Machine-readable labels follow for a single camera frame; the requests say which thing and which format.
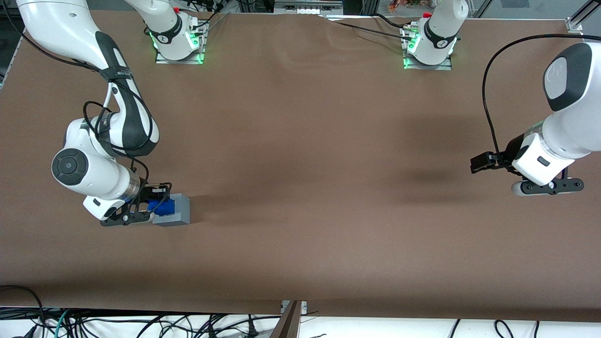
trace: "metal frame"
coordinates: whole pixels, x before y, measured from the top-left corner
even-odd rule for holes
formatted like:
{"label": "metal frame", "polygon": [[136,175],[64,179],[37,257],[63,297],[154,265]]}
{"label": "metal frame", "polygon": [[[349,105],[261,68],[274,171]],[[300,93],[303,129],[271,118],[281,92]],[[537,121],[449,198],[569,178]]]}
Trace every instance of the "metal frame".
{"label": "metal frame", "polygon": [[566,18],[566,27],[570,34],[582,34],[582,23],[601,7],[601,0],[588,0],[572,16]]}
{"label": "metal frame", "polygon": [[368,15],[377,12],[380,6],[380,0],[363,0],[363,8],[361,8],[360,14]]}
{"label": "metal frame", "polygon": [[490,3],[493,0],[484,0],[484,2],[482,3],[482,6],[480,6],[480,8],[478,8],[478,10],[476,11],[476,13],[473,15],[473,17],[477,17],[480,18],[482,17],[482,15],[484,15],[484,12],[486,12],[486,10],[489,8]]}
{"label": "metal frame", "polygon": [[283,301],[282,309],[284,314],[279,318],[269,338],[297,338],[301,315],[307,313],[307,302]]}

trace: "white floor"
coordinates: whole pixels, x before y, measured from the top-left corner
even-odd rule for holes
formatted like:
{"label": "white floor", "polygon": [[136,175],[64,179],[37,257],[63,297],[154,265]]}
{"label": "white floor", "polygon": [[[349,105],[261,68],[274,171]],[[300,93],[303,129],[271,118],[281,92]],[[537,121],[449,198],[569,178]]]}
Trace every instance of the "white floor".
{"label": "white floor", "polygon": [[[135,317],[136,319],[151,319],[152,317]],[[192,326],[200,327],[208,316],[191,317]],[[220,321],[215,328],[247,319],[246,315],[231,315]],[[257,331],[266,331],[275,327],[277,319],[255,321]],[[453,319],[391,319],[391,318],[339,318],[339,317],[303,317],[300,325],[299,338],[314,338],[326,334],[323,338],[448,338],[455,320]],[[494,321],[464,319],[460,322],[455,332],[455,338],[496,338],[493,326]],[[530,338],[534,334],[533,321],[506,321],[513,332],[514,338]],[[178,325],[189,327],[186,321]],[[90,322],[87,327],[100,338],[135,338],[144,324],[115,324],[106,322]],[[0,321],[0,338],[14,338],[23,336],[32,327],[32,322],[25,320]],[[246,331],[247,325],[240,325]],[[141,338],[158,337],[160,325],[152,325]],[[501,330],[505,338],[509,334]],[[236,330],[224,331],[219,337],[239,337],[241,333]],[[35,338],[41,337],[38,329]],[[46,337],[52,338],[47,331]],[[186,332],[182,330],[170,331],[165,338],[185,338]],[[600,338],[601,323],[576,323],[576,322],[541,322],[538,338]]]}

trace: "wooden board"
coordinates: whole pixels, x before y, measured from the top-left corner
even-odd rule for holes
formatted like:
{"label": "wooden board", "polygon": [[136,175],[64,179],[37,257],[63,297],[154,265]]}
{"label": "wooden board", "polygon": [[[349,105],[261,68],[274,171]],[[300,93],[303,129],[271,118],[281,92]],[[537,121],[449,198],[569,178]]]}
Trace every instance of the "wooden board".
{"label": "wooden board", "polygon": [[[22,44],[0,93],[2,283],[60,307],[277,313],[302,299],[320,315],[601,319],[599,155],[571,169],[584,191],[556,197],[469,171],[493,150],[489,58],[562,21],[469,20],[453,71],[427,72],[404,70],[393,38],[305,15],[228,15],[205,64],[156,65],[135,12],[93,16],[159,125],[150,181],[190,196],[194,224],[103,228],[54,181],[68,123],[106,87]],[[542,74],[571,43],[524,43],[493,66],[502,147],[551,113]],[[12,301],[30,303],[0,295]]]}

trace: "black strap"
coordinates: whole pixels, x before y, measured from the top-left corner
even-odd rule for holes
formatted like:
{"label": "black strap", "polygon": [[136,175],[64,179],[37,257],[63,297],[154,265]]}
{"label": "black strap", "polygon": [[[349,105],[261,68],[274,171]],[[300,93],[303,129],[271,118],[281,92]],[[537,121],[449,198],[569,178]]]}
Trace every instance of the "black strap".
{"label": "black strap", "polygon": [[426,24],[424,25],[424,31],[426,32],[426,37],[428,40],[432,41],[434,48],[436,49],[445,49],[451,42],[453,42],[453,40],[455,40],[455,37],[457,36],[457,33],[451,37],[441,37],[436,35],[432,29],[430,29],[430,20],[426,21]]}
{"label": "black strap", "polygon": [[111,135],[109,132],[111,130],[111,117],[113,114],[115,114],[115,112],[106,112],[98,116],[98,142],[107,154],[113,157],[120,157],[121,155],[116,153],[111,146]]}
{"label": "black strap", "polygon": [[175,25],[169,29],[168,31],[165,32],[156,32],[153,31],[152,29],[148,29],[150,31],[150,33],[152,34],[152,36],[159,42],[162,43],[164,45],[167,45],[168,43],[171,43],[171,40],[177,36],[177,34],[180,33],[180,31],[182,30],[182,17],[180,17],[179,15],[176,15],[177,17],[177,22],[175,23]]}
{"label": "black strap", "polygon": [[108,67],[98,73],[106,82],[111,82],[116,79],[131,79],[133,77],[132,71],[123,66]]}

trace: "blue object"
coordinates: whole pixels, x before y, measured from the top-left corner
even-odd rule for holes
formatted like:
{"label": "blue object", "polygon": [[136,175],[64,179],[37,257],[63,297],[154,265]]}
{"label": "blue object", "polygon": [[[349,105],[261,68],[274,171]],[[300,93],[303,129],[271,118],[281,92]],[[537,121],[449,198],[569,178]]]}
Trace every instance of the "blue object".
{"label": "blue object", "polygon": [[148,201],[148,210],[153,210],[157,216],[165,216],[172,215],[175,213],[175,201],[167,200],[163,203],[159,204],[160,200],[149,200]]}

